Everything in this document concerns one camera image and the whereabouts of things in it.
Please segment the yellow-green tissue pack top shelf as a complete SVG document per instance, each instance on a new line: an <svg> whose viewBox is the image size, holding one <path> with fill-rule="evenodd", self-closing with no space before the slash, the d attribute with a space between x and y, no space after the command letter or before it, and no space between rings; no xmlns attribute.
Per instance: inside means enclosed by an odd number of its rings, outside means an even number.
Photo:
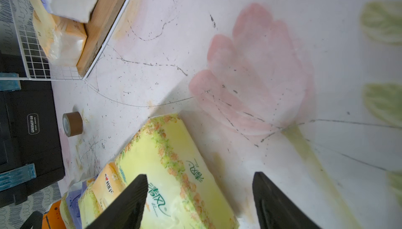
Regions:
<svg viewBox="0 0 402 229"><path fill-rule="evenodd" d="M72 219L72 216L69 212L68 204L67 204L67 195L68 193L66 192L61 199L60 203L60 214L62 217L62 220L65 224L66 229L75 229L74 222Z"/></svg>

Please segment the yellow tissue pack bottom shelf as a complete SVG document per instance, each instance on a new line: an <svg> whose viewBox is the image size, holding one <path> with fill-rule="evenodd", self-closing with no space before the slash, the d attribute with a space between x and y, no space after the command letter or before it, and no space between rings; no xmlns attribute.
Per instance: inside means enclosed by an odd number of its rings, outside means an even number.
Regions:
<svg viewBox="0 0 402 229"><path fill-rule="evenodd" d="M87 40L84 24L50 14L41 0L29 0L32 24L48 61L55 66L75 67Z"/></svg>

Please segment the green tissue pack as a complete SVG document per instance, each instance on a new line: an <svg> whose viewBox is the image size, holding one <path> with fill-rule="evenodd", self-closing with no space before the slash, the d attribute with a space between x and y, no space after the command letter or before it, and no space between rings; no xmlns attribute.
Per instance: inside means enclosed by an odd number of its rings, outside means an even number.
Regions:
<svg viewBox="0 0 402 229"><path fill-rule="evenodd" d="M102 212L91 187L88 187L78 201L82 228L87 228Z"/></svg>
<svg viewBox="0 0 402 229"><path fill-rule="evenodd" d="M148 181L143 229L237 229L235 213L178 114L151 118L115 159L125 186Z"/></svg>

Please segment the orange tissue pack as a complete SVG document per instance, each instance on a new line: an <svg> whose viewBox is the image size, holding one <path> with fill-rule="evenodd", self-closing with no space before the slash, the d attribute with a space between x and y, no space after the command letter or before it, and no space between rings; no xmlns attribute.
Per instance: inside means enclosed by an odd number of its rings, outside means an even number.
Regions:
<svg viewBox="0 0 402 229"><path fill-rule="evenodd" d="M42 229L66 229L60 213L60 204L60 200L53 203L43 215Z"/></svg>

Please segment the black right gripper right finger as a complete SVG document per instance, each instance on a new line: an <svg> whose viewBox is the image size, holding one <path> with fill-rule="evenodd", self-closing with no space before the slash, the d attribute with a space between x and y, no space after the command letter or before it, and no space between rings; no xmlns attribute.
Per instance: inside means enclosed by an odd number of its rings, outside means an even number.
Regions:
<svg viewBox="0 0 402 229"><path fill-rule="evenodd" d="M263 172L254 173L252 191L260 228L319 228Z"/></svg>

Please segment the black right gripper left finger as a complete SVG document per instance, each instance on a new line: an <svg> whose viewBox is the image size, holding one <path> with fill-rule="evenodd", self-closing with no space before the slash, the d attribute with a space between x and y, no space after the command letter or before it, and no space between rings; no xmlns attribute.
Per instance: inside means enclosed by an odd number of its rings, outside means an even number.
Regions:
<svg viewBox="0 0 402 229"><path fill-rule="evenodd" d="M140 174L88 228L140 229L147 194L147 176Z"/></svg>

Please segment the purple dog tissue pack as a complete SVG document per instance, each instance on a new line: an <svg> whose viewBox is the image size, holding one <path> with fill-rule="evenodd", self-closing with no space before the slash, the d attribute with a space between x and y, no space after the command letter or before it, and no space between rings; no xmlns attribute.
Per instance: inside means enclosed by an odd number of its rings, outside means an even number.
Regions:
<svg viewBox="0 0 402 229"><path fill-rule="evenodd" d="M84 181L77 182L73 184L67 192L66 203L67 210L72 219L72 226L75 229L83 229L81 212L79 208L79 198L83 196L85 190L88 188L90 183L94 182L95 178L89 178Z"/></svg>

